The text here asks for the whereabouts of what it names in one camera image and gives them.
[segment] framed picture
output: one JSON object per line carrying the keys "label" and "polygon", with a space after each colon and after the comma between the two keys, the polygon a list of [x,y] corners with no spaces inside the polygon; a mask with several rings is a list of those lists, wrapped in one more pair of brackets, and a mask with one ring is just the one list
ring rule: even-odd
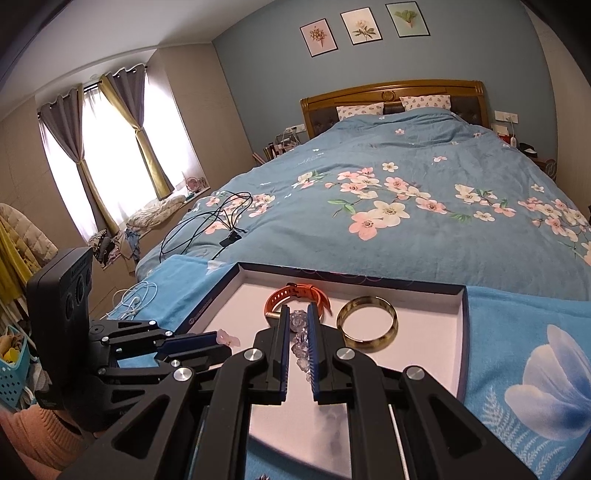
{"label": "framed picture", "polygon": [[351,10],[340,15],[343,18],[347,32],[353,45],[381,40],[378,25],[369,7]]}
{"label": "framed picture", "polygon": [[301,27],[300,31],[312,57],[339,49],[325,18]]}
{"label": "framed picture", "polygon": [[416,2],[386,4],[399,37],[430,35],[425,19]]}

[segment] window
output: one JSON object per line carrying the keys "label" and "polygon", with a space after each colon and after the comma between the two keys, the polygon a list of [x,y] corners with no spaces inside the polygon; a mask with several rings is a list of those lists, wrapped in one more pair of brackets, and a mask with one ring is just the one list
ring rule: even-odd
{"label": "window", "polygon": [[[144,128],[171,184],[203,172],[174,98],[146,77]],[[41,125],[43,144],[60,194],[79,232],[88,240],[97,231],[75,163]],[[124,228],[135,212],[156,201],[156,193],[135,139],[134,129],[97,89],[84,94],[82,138],[88,169],[105,207]]]}

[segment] bracelet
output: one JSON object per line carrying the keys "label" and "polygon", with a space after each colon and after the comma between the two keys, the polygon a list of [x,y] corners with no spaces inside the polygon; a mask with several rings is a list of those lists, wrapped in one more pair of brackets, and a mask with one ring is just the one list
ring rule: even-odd
{"label": "bracelet", "polygon": [[[357,340],[356,338],[347,335],[347,333],[343,330],[343,324],[349,315],[367,306],[375,306],[386,310],[386,312],[392,316],[392,326],[384,335],[379,338],[374,340]],[[396,338],[396,334],[398,333],[398,315],[396,314],[394,307],[392,307],[384,299],[379,297],[359,297],[357,299],[351,300],[349,303],[345,304],[343,308],[341,308],[339,315],[336,318],[336,327],[343,334],[345,344],[348,347],[377,351],[388,346]]]}
{"label": "bracelet", "polygon": [[330,300],[321,289],[314,285],[288,283],[285,287],[273,292],[273,294],[267,299],[264,309],[267,321],[279,320],[281,313],[276,312],[275,309],[281,303],[292,297],[298,299],[305,298],[316,302],[320,321],[322,321],[322,317],[324,316],[324,309],[330,312]]}

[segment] nightstand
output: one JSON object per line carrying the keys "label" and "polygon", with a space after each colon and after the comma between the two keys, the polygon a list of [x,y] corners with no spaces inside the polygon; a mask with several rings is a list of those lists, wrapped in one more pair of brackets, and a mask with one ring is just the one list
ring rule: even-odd
{"label": "nightstand", "polygon": [[543,159],[543,158],[531,158],[529,159],[534,162],[541,171],[543,171],[546,175],[548,175],[552,181],[556,181],[556,160],[553,158]]}

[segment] blue flower print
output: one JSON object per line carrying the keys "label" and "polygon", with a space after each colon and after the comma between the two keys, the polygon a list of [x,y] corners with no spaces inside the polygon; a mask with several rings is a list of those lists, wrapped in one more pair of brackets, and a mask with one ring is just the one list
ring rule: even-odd
{"label": "blue flower print", "polygon": [[575,439],[591,427],[591,364],[565,331],[548,325],[548,344],[531,352],[523,382],[505,401],[529,429],[550,440]]}

